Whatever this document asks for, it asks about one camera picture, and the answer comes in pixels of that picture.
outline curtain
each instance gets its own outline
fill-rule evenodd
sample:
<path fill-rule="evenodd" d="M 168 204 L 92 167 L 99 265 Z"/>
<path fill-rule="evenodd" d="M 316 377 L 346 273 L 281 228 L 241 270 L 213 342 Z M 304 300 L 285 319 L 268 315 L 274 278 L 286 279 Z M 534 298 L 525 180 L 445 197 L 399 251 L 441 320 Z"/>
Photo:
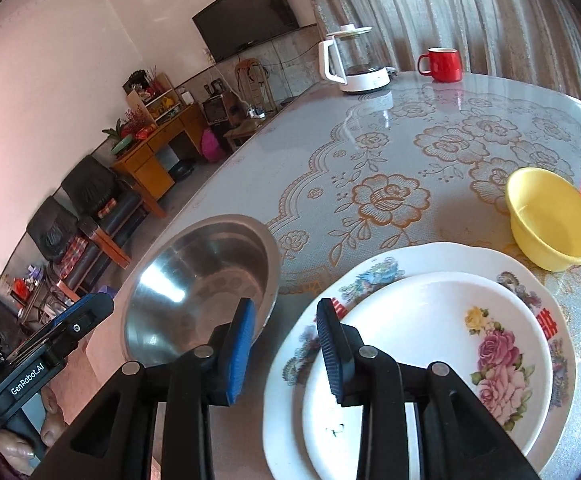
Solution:
<path fill-rule="evenodd" d="M 581 100 L 581 17 L 568 0 L 312 0 L 322 34 L 375 27 L 378 54 L 415 70 L 429 47 L 459 50 L 469 72 Z"/>

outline stacked plates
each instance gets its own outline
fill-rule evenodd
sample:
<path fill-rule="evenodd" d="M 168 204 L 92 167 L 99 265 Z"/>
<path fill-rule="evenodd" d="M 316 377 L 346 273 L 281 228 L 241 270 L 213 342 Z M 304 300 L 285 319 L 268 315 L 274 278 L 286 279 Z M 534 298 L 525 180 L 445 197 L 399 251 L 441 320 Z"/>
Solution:
<path fill-rule="evenodd" d="M 575 389 L 575 352 L 561 311 L 509 256 L 440 242 L 360 264 L 290 331 L 264 397 L 264 451 L 276 480 L 356 476 L 362 412 L 341 408 L 330 394 L 315 327 L 323 297 L 366 344 L 396 361 L 447 362 L 538 472 L 548 462 Z M 407 415 L 414 421 L 408 407 Z M 408 431 L 409 444 L 416 443 L 414 424 Z M 417 444 L 410 448 L 411 478 L 418 480 Z"/>

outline television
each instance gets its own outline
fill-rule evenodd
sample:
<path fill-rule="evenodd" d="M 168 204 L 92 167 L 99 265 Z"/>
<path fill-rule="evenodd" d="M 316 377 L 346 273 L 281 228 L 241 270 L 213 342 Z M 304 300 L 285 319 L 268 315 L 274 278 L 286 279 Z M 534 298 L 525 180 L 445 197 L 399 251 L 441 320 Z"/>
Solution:
<path fill-rule="evenodd" d="M 299 28 L 287 0 L 216 0 L 192 20 L 216 62 Z"/>

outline glass kettle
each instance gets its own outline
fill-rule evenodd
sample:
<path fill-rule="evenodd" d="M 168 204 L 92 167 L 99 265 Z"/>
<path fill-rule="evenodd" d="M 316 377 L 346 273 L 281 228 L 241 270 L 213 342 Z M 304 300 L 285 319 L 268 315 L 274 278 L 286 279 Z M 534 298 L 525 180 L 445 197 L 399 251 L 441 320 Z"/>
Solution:
<path fill-rule="evenodd" d="M 371 92 L 388 85 L 389 74 L 379 62 L 371 30 L 372 27 L 355 27 L 349 23 L 327 34 L 319 44 L 322 78 L 339 83 L 344 92 Z"/>

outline black leather chair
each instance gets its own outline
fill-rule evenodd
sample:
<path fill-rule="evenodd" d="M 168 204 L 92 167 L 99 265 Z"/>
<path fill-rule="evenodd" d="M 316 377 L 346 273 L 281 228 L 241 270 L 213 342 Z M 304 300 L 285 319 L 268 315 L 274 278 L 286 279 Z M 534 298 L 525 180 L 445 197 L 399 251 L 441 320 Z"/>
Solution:
<path fill-rule="evenodd" d="M 42 256 L 48 260 L 46 273 L 52 285 L 73 301 L 86 273 L 91 269 L 102 249 L 93 240 L 88 242 L 84 253 L 71 272 L 60 278 L 59 265 L 75 237 L 84 235 L 77 225 L 77 218 L 53 197 L 49 196 L 28 222 L 26 232 L 37 245 Z"/>
<path fill-rule="evenodd" d="M 87 155 L 65 177 L 61 187 L 68 195 L 79 215 L 80 229 L 88 237 L 96 240 L 104 252 L 119 266 L 126 268 L 130 263 L 128 255 L 113 238 L 135 211 L 142 207 L 164 217 L 164 211 L 155 200 L 147 199 L 147 193 L 130 176 L 120 176 L 101 165 L 92 155 Z M 98 212 L 111 199 L 115 205 L 103 218 Z"/>

